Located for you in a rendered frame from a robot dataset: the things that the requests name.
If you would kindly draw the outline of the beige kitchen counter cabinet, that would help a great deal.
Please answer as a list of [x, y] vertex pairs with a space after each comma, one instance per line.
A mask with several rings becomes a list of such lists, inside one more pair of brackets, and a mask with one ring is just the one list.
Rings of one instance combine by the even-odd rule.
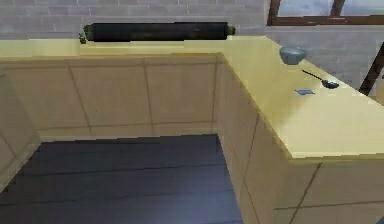
[[[258, 224], [384, 217], [384, 106], [286, 65], [256, 36], [225, 41], [0, 41], [0, 186], [43, 139], [217, 133]], [[299, 95], [296, 89], [315, 94]]]

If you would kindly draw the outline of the black rolling pin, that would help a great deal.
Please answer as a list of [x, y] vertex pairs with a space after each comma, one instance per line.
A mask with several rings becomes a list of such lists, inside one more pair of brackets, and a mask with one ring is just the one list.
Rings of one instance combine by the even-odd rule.
[[236, 28], [227, 22], [92, 23], [79, 34], [91, 42], [226, 40]]

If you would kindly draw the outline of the black spoon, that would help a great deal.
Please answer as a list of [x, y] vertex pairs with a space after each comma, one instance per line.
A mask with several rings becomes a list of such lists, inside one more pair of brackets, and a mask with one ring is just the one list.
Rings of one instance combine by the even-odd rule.
[[310, 75], [310, 76], [312, 76], [312, 77], [314, 77], [314, 78], [316, 78], [316, 79], [318, 79], [318, 80], [321, 82], [321, 84], [322, 84], [325, 88], [327, 88], [327, 89], [336, 89], [336, 88], [339, 87], [339, 84], [336, 83], [336, 82], [329, 81], [329, 80], [326, 80], [326, 79], [322, 79], [321, 77], [318, 77], [318, 76], [316, 76], [315, 74], [310, 73], [310, 72], [308, 72], [308, 71], [304, 71], [304, 73], [307, 74], [307, 75]]

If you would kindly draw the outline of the grey-blue bowl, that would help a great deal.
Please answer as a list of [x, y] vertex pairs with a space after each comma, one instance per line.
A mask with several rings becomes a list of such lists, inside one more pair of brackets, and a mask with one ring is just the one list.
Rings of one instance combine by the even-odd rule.
[[283, 46], [279, 50], [279, 56], [286, 65], [298, 65], [308, 55], [308, 51], [299, 47]]

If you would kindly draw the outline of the dark brown slanted post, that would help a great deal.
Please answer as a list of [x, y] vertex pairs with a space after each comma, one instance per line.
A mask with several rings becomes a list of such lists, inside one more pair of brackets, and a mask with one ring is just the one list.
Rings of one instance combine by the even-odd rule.
[[380, 49], [372, 62], [372, 65], [364, 78], [359, 92], [368, 95], [372, 90], [376, 80], [380, 76], [382, 69], [384, 68], [384, 42], [381, 44]]

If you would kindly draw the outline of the brown framed window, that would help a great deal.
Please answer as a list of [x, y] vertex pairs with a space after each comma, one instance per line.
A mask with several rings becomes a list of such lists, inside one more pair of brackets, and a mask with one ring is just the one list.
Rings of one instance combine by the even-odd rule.
[[384, 0], [271, 0], [267, 25], [384, 25]]

